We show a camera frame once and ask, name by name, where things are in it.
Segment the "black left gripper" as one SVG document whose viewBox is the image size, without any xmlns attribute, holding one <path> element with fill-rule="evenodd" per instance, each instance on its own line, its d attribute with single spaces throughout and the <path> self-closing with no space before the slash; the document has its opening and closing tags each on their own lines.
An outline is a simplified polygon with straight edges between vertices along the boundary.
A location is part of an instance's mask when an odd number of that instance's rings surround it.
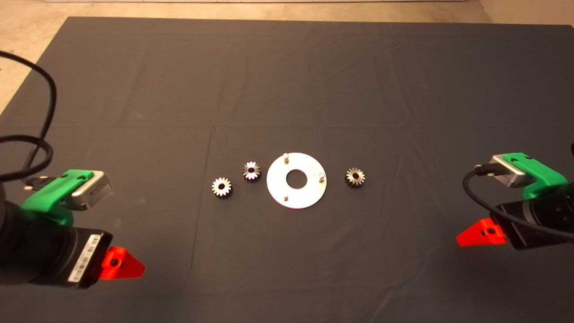
<svg viewBox="0 0 574 323">
<path fill-rule="evenodd" d="M 100 279 L 139 279 L 146 266 L 101 229 L 64 227 L 63 251 L 48 272 L 49 286 L 90 288 Z"/>
</svg>

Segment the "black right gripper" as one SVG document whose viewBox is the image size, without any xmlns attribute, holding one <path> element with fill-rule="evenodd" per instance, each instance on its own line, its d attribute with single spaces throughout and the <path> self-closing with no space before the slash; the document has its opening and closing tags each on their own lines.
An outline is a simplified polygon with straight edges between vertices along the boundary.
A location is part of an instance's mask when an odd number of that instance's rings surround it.
<svg viewBox="0 0 574 323">
<path fill-rule="evenodd" d="M 569 194 L 549 193 L 531 200 L 496 205 L 497 209 L 527 223 L 568 233 Z M 539 232 L 504 219 L 495 213 L 480 219 L 457 235 L 460 247 L 500 245 L 510 241 L 517 251 L 567 244 L 564 238 Z"/>
</svg>

